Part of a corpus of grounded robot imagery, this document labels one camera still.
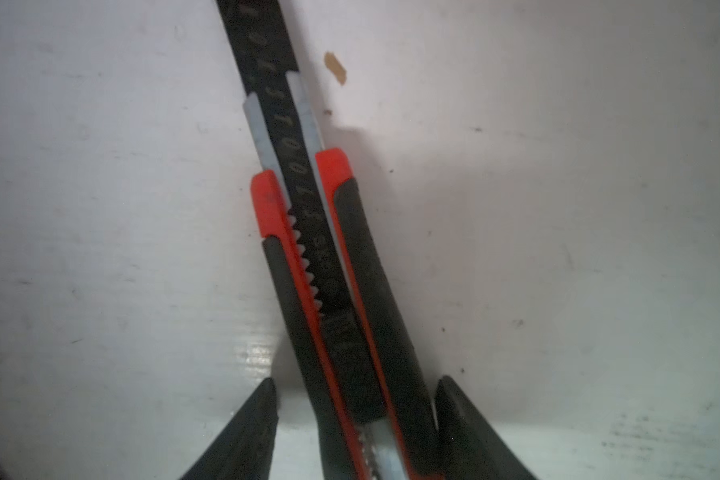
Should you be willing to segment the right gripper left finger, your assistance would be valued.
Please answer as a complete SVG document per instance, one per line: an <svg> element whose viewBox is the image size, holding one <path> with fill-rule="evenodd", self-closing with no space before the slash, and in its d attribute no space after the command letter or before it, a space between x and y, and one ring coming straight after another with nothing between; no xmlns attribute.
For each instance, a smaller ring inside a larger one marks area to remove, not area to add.
<svg viewBox="0 0 720 480"><path fill-rule="evenodd" d="M200 458L184 480L267 480L278 424L277 392L265 378Z"/></svg>

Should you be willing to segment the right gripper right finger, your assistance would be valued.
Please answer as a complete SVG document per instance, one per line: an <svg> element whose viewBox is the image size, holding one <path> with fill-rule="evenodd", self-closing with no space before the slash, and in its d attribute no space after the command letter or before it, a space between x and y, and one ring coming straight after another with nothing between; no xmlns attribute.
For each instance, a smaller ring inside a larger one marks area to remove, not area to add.
<svg viewBox="0 0 720 480"><path fill-rule="evenodd" d="M536 479L450 376L438 382L435 409L446 479Z"/></svg>

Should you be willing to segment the red black utility knife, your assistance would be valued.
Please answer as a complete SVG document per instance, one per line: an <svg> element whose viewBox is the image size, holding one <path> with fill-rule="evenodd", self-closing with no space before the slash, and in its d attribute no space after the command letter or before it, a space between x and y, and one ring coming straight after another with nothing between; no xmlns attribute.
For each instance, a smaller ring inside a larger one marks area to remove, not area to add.
<svg viewBox="0 0 720 480"><path fill-rule="evenodd" d="M326 148L277 1L217 5L262 170L251 195L327 479L439 479L431 398L346 154Z"/></svg>

